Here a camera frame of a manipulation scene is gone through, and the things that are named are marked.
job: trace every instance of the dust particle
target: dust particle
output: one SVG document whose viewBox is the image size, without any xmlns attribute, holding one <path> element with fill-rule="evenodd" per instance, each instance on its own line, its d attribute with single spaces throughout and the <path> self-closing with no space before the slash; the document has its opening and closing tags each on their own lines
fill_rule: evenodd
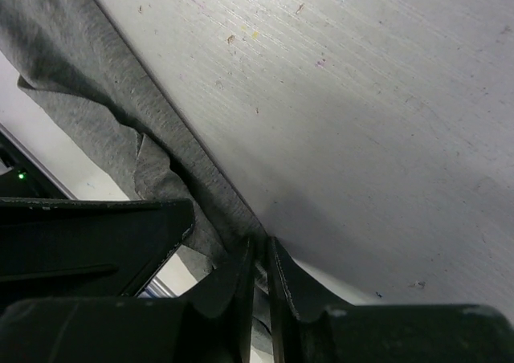
<svg viewBox="0 0 514 363">
<path fill-rule="evenodd" d="M 295 14 L 299 14 L 302 11 L 302 9 L 304 8 L 304 6 L 305 6 L 305 3 L 300 4 L 300 6 L 298 7 L 298 10 L 296 10 Z"/>
<path fill-rule="evenodd" d="M 505 35 L 505 34 L 510 34 L 511 32 L 512 32 L 512 28 L 509 25 L 507 25 L 507 26 L 505 26 L 504 30 L 501 31 L 500 33 L 502 35 Z"/>
<path fill-rule="evenodd" d="M 426 282 L 424 281 L 414 281 L 409 288 L 417 288 L 417 289 L 425 289 Z"/>
</svg>

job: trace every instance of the folded fabric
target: folded fabric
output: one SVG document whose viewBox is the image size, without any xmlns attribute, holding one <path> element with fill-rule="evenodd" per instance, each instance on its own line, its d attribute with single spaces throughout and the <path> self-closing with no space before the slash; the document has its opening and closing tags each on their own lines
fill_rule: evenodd
<svg viewBox="0 0 514 363">
<path fill-rule="evenodd" d="M 131 199 L 194 202 L 186 246 L 208 262 L 179 255 L 197 279 L 242 236 L 265 235 L 94 0 L 0 0 L 0 50 L 19 87 Z M 265 310 L 261 320 L 269 328 Z"/>
</svg>

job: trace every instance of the scratch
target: scratch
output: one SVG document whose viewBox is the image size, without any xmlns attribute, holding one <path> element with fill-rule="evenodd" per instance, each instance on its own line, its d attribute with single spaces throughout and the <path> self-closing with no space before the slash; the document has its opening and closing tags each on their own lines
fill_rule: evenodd
<svg viewBox="0 0 514 363">
<path fill-rule="evenodd" d="M 298 7 L 298 10 L 296 10 L 295 14 L 298 15 L 300 12 L 302 12 L 302 9 L 304 8 L 304 6 L 305 6 L 305 3 L 300 4 L 300 6 Z"/>
<path fill-rule="evenodd" d="M 196 0 L 190 0 L 191 2 L 193 2 L 194 4 L 196 4 L 198 7 L 200 7 L 202 10 L 205 10 L 205 6 L 201 3 L 198 3 Z"/>
<path fill-rule="evenodd" d="M 57 337 L 55 338 L 55 342 L 53 347 L 51 348 L 50 356 L 48 357 L 48 363 L 53 363 L 55 359 L 57 358 L 57 354 L 59 353 L 59 347 L 61 343 L 63 342 L 64 333 L 66 333 L 66 329 L 68 325 L 70 325 L 71 320 L 73 319 L 73 316 L 75 316 L 77 310 L 79 309 L 79 303 L 76 303 L 73 308 L 71 309 L 70 313 L 66 316 L 66 319 L 63 322 L 63 325 L 61 326 L 61 329 L 59 330 L 59 333 L 57 334 Z"/>
<path fill-rule="evenodd" d="M 14 307 L 7 307 L 4 314 L 6 315 L 4 319 L 8 320 L 11 323 L 15 321 L 20 321 L 24 317 L 28 316 L 35 308 L 35 303 L 31 303 L 22 313 L 15 313 L 14 316 L 9 317 L 8 314 L 14 310 Z"/>
<path fill-rule="evenodd" d="M 444 120 L 443 120 L 443 119 L 438 115 L 438 113 L 437 113 L 437 112 L 435 112 L 435 111 L 432 109 L 432 107 L 431 107 L 431 106 L 429 106 L 426 102 L 423 102 L 423 101 L 421 102 L 420 106 L 421 106 L 421 107 L 420 107 L 420 109 L 419 109 L 419 111 L 420 111 L 420 112 L 425 108 L 426 110 L 428 110 L 428 112 L 429 112 L 430 114 L 432 114 L 432 116 L 437 120 L 437 122 L 439 122 L 442 126 L 444 126 L 444 128 L 445 128 L 448 132 L 450 131 L 450 128 L 448 127 L 447 123 L 446 123 L 446 122 L 445 122 L 445 121 L 444 121 Z M 426 119 L 426 121 L 428 122 L 428 125 L 430 126 L 430 129 L 432 130 L 432 132 L 434 132 L 434 134 L 436 134 L 436 135 L 437 135 L 437 133 L 435 132 L 435 130 L 434 130 L 433 126 L 432 126 L 432 124 L 428 121 L 428 119 L 427 119 L 427 117 L 426 117 L 426 116 L 425 116 L 425 119 Z"/>
</svg>

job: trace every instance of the white surface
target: white surface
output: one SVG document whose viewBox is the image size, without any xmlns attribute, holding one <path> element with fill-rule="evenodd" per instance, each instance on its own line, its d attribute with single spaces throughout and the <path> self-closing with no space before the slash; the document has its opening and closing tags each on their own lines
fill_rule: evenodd
<svg viewBox="0 0 514 363">
<path fill-rule="evenodd" d="M 16 82 L 18 72 L 0 52 L 0 123 L 79 200 L 120 201 L 127 196 Z"/>
<path fill-rule="evenodd" d="M 514 319 L 513 0 L 97 1 L 298 259 Z"/>
</svg>

